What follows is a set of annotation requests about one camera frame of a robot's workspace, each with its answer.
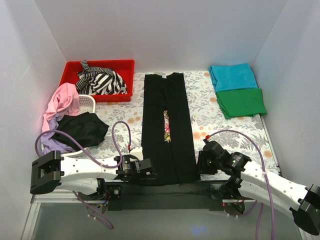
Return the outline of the black floral print t shirt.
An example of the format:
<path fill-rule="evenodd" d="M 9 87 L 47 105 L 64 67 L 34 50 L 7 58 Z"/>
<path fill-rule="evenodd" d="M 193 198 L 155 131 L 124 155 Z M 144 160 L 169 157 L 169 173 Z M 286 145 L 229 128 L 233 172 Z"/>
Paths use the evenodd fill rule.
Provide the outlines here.
<path fill-rule="evenodd" d="M 141 146 L 156 173 L 155 179 L 143 182 L 144 186 L 200 180 L 182 73 L 145 75 Z"/>

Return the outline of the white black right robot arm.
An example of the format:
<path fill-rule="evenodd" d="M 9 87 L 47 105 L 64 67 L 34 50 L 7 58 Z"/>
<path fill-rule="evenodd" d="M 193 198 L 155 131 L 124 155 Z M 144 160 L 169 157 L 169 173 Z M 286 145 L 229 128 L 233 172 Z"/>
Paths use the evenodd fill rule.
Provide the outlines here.
<path fill-rule="evenodd" d="M 222 171 L 229 176 L 213 194 L 223 199 L 249 198 L 293 217 L 303 231 L 320 234 L 320 187 L 295 183 L 240 153 L 229 153 L 216 141 L 208 141 L 198 153 L 200 174 Z"/>

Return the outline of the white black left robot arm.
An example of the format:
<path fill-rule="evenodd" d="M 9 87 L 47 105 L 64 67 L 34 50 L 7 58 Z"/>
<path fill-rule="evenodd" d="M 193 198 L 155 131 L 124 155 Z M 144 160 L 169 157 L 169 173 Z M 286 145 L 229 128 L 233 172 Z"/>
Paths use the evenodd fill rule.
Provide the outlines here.
<path fill-rule="evenodd" d="M 106 196 L 104 183 L 121 181 L 139 184 L 157 174 L 151 159 L 138 159 L 140 153 L 92 159 L 47 153 L 31 164 L 30 193 L 44 195 L 56 189 L 91 195 L 95 200 Z"/>

